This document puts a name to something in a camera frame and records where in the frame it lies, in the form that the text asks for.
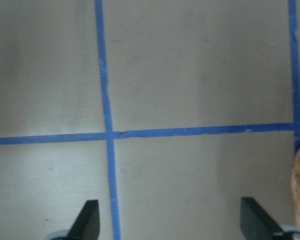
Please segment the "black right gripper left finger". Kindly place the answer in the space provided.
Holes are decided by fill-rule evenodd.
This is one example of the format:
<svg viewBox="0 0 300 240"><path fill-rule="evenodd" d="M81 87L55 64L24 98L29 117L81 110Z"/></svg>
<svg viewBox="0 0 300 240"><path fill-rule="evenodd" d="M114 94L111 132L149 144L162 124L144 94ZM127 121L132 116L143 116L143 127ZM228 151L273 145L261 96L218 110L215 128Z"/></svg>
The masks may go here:
<svg viewBox="0 0 300 240"><path fill-rule="evenodd" d="M66 235L67 240L97 240L100 235L98 200L87 200Z"/></svg>

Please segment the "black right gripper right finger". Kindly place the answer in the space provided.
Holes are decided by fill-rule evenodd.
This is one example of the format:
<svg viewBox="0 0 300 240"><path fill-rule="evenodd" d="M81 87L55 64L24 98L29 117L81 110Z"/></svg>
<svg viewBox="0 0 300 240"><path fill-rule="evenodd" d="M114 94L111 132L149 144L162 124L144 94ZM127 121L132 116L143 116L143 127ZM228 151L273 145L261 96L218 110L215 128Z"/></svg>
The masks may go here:
<svg viewBox="0 0 300 240"><path fill-rule="evenodd" d="M240 230L246 240L290 239L290 233L285 232L253 197L240 200Z"/></svg>

